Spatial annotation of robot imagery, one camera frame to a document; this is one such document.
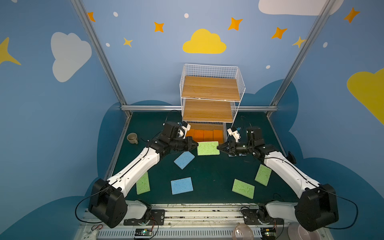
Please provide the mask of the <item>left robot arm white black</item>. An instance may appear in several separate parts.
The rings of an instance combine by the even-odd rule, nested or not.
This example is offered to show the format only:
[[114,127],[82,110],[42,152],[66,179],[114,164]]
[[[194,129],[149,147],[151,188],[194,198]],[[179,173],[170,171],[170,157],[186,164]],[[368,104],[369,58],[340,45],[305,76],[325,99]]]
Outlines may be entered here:
[[124,169],[109,179],[97,180],[92,188],[89,212],[109,228],[119,225],[124,218],[147,223],[151,218],[151,205],[143,201],[126,201],[126,196],[138,180],[171,151],[187,152],[198,143],[187,136],[190,124],[164,123],[164,129],[151,139],[143,151]]

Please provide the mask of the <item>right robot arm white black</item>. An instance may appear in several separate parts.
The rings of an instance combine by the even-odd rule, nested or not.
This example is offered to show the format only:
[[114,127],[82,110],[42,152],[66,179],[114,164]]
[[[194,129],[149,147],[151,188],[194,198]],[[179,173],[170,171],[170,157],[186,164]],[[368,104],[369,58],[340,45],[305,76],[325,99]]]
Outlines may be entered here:
[[261,221],[271,218],[299,223],[305,230],[313,232],[339,220],[335,189],[322,185],[290,162],[273,145],[267,145],[258,127],[248,127],[246,142],[240,142],[235,128],[228,129],[230,139],[217,149],[229,156],[250,155],[261,161],[261,165],[275,172],[295,192],[298,202],[272,201],[259,211]]

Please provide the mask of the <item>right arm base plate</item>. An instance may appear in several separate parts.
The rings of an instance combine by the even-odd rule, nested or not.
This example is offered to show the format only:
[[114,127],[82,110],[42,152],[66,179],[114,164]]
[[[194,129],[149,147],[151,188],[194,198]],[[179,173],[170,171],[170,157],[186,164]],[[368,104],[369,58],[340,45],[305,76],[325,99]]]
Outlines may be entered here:
[[246,225],[283,225],[284,220],[280,218],[272,218],[268,215],[265,208],[250,209],[242,207],[240,209]]

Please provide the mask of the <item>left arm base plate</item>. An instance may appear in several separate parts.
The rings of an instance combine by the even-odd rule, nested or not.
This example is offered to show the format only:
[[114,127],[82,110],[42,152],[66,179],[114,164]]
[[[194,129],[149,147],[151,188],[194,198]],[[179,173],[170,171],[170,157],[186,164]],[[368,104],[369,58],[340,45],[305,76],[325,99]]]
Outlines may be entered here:
[[150,214],[144,215],[143,219],[125,219],[124,226],[151,226],[153,223],[163,226],[165,221],[165,210],[151,210]]

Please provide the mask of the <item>orange sponge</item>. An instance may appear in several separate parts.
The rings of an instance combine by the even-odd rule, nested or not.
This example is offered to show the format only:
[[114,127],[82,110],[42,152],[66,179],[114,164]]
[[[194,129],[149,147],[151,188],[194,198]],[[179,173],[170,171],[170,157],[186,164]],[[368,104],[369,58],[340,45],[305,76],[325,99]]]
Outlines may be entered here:
[[195,142],[203,142],[204,141],[204,130],[195,130],[193,139]]
[[214,140],[214,131],[212,130],[204,130],[204,142],[212,142]]
[[186,137],[194,137],[195,135],[195,129],[190,129],[188,130],[188,132],[186,133]]
[[224,143],[223,130],[213,130],[213,141],[216,141],[219,144],[223,144]]

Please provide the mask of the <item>blue sponge front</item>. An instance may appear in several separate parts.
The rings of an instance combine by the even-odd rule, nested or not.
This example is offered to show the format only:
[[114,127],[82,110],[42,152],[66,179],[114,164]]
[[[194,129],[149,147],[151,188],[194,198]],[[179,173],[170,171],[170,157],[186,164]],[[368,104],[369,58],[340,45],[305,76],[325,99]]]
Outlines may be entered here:
[[194,190],[192,178],[184,178],[171,181],[172,195],[192,192]]

